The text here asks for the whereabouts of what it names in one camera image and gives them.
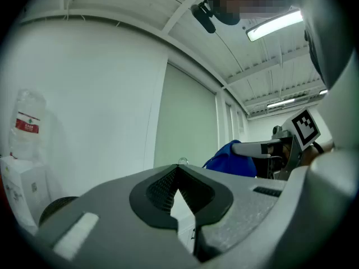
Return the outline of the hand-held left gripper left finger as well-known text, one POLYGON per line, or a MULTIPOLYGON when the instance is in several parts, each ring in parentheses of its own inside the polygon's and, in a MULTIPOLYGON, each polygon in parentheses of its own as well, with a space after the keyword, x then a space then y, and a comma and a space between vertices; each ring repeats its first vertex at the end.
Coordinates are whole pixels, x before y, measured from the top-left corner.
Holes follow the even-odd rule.
POLYGON ((111 180, 57 211, 39 229, 39 253, 51 268, 194 268, 208 258, 201 235, 192 252, 171 216, 180 192, 192 212, 205 205, 203 176, 168 165, 111 180))

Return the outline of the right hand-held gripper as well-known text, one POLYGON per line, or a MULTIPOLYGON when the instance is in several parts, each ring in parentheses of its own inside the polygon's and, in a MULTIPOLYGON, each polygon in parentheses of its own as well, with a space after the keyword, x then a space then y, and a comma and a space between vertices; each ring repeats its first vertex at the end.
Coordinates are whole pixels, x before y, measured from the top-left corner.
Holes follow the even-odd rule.
POLYGON ((287 180, 292 170, 302 163, 304 151, 319 136, 320 130, 311 113, 303 108, 273 128, 271 141, 235 143, 232 151, 239 156, 280 158, 280 161, 268 162, 268 177, 287 180))

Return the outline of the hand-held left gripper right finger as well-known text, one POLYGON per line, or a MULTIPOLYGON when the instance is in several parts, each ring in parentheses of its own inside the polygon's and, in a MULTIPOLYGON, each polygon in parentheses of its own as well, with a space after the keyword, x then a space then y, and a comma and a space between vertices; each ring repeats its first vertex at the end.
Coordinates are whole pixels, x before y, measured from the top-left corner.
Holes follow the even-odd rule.
POLYGON ((186 165, 185 168, 222 183, 232 191, 233 203, 222 219, 202 227, 206 244, 221 253, 243 241, 276 204, 278 196, 256 192, 255 188, 263 187, 282 192, 286 185, 286 182, 281 180, 243 177, 193 165, 186 165))

